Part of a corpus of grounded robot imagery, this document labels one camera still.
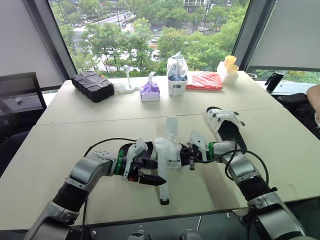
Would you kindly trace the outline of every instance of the table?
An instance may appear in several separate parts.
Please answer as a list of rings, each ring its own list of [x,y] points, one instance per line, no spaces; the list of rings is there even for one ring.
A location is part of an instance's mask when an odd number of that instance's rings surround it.
[[[320,196],[320,141],[284,108],[244,110],[239,119],[247,148],[266,163],[270,186],[284,201]],[[186,143],[195,129],[214,141],[204,114],[181,115],[176,140]],[[38,124],[33,127],[0,180],[0,230],[28,229],[57,193],[76,162],[92,144],[107,138],[145,141],[165,137],[166,117],[117,121]],[[126,142],[106,142],[95,150],[117,152]],[[265,177],[261,164],[249,159]],[[169,205],[160,205],[157,188],[103,177],[89,196],[87,224],[181,216],[243,208],[247,203],[224,174],[224,165],[196,163],[168,169]],[[76,224],[81,224],[82,213]]]
[[[97,122],[123,119],[156,118],[202,114],[210,106],[227,111],[282,108],[283,106],[264,91],[244,71],[239,72],[235,85],[224,86],[222,91],[187,90],[183,96],[168,95],[166,76],[155,76],[160,88],[159,102],[141,102],[138,91],[130,94],[115,94],[99,103],[94,103],[66,81],[43,113],[37,124],[61,124]],[[110,79],[124,83],[126,78]],[[131,78],[131,85],[141,86],[147,77]]]

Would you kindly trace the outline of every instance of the white container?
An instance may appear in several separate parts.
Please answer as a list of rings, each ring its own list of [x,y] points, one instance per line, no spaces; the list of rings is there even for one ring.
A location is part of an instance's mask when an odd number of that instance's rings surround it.
[[[218,67],[216,68],[216,72],[219,74],[223,85],[235,84],[236,80],[239,77],[237,71],[235,72],[235,74],[227,73],[227,69],[225,68],[225,63],[223,61],[219,63]]]
[[[188,80],[185,81],[170,81],[168,80],[169,95],[176,97],[184,94]]]

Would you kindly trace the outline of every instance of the black cable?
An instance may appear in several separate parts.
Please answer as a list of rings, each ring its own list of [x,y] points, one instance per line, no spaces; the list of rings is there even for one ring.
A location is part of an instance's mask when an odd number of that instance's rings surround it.
[[[230,151],[227,151],[219,156],[216,156],[215,158],[213,158],[212,160],[209,160],[209,161],[201,161],[201,160],[197,160],[197,161],[194,161],[195,163],[202,163],[202,164],[209,164],[209,163],[212,163],[212,162],[215,162],[216,160],[228,155],[228,154],[231,154],[233,152],[243,152],[243,153],[248,153],[248,154],[251,154],[253,156],[255,156],[259,161],[260,163],[262,164],[263,166],[263,169],[265,171],[265,182],[266,184],[269,184],[269,172],[268,172],[268,169],[267,169],[267,166],[266,164],[264,163],[264,161],[261,159],[261,157],[259,157],[257,154],[255,154],[254,152],[252,151],[249,151],[249,150],[245,150],[245,149],[237,149],[236,151],[235,150],[230,150]]]
[[[251,154],[251,155],[253,155],[253,156],[255,156],[259,161],[260,161],[260,163],[262,164],[262,166],[263,166],[263,169],[264,169],[264,171],[265,171],[265,182],[266,182],[266,184],[267,185],[269,185],[269,172],[268,172],[268,169],[267,169],[267,166],[266,166],[266,164],[265,164],[265,162],[262,160],[262,158],[261,157],[259,157],[257,154],[255,154],[254,152],[252,152],[252,151],[246,151],[248,154]]]
[[[91,151],[91,149],[93,149],[95,146],[102,144],[102,143],[105,143],[105,142],[108,142],[108,141],[112,141],[112,140],[125,140],[125,141],[130,141],[130,142],[137,141],[137,140],[123,138],[123,137],[114,137],[114,138],[105,139],[105,140],[99,141],[99,142],[93,144],[91,147],[89,147],[88,150],[85,152],[84,157],[86,157],[88,155],[88,153]]]
[[[88,155],[88,153],[91,151],[91,149],[93,149],[95,146],[108,142],[108,141],[112,141],[112,140],[125,140],[125,141],[130,141],[130,142],[135,142],[137,140],[133,140],[133,139],[129,139],[129,138],[123,138],[123,137],[114,137],[114,138],[109,138],[109,139],[105,139],[102,141],[99,141],[95,144],[93,144],[91,147],[88,148],[88,150],[85,152],[85,154],[83,155],[83,157],[86,157]],[[84,239],[84,229],[85,229],[85,221],[86,221],[86,214],[87,214],[87,205],[88,205],[88,197],[86,197],[85,201],[84,201],[84,207],[83,207],[83,216],[82,216],[82,225],[81,225],[81,240]]]
[[[230,139],[230,140],[234,142],[234,150],[233,150],[233,153],[232,153],[232,155],[231,155],[231,157],[230,157],[230,160],[226,163],[226,165],[225,165],[225,167],[224,167],[224,173],[225,173],[225,175],[226,175],[229,179],[231,179],[231,180],[233,181],[232,177],[229,176],[229,174],[228,174],[228,168],[229,168],[229,166],[230,166],[231,161],[232,161],[232,160],[235,158],[235,156],[236,156],[238,143],[237,143],[237,141],[234,140],[234,139]]]
[[[246,240],[250,240],[250,229],[251,229],[252,216],[253,216],[253,214],[251,213],[251,211],[249,211],[249,213],[248,213],[248,223],[247,223],[247,226],[246,226]]]

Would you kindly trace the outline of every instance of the red plastic bag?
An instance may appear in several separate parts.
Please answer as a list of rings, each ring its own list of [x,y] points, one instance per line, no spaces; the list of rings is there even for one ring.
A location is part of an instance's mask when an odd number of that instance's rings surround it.
[[[186,89],[220,91],[222,82],[216,72],[193,72],[192,84],[187,84]]]

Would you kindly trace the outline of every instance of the chair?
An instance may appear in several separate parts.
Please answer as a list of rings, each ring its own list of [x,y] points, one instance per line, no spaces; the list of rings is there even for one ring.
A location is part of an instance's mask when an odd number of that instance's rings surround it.
[[[320,140],[320,129],[315,121],[315,110],[304,93],[279,96],[276,99]]]
[[[0,143],[30,130],[46,108],[35,72],[0,76]]]
[[[12,135],[5,139],[0,145],[0,178],[11,162],[11,159],[15,156],[21,144],[26,139],[28,133],[29,131],[25,131]]]

